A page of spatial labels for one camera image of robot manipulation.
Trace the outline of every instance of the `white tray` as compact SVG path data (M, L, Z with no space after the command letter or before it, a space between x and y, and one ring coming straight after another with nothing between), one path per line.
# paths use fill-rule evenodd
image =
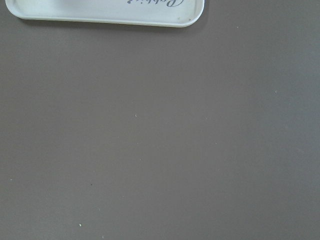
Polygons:
M205 0L5 0L22 19L186 27Z

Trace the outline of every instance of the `white plastic tray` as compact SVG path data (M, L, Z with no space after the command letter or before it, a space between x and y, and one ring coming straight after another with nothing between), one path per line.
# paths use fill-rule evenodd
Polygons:
M205 0L5 0L22 19L186 27Z

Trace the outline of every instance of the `gray background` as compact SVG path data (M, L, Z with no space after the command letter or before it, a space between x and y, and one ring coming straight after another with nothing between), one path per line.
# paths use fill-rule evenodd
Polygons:
M2 0L1 239L320 239L319 14L214 0L173 29Z

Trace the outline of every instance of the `gray surface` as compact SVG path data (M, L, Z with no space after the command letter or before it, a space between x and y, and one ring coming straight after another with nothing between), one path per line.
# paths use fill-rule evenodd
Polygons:
M215 0L168 29L2 0L1 239L320 239L319 12Z

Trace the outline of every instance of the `tray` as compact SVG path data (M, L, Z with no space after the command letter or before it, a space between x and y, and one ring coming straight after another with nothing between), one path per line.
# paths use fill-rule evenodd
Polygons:
M205 0L5 0L22 19L186 27Z

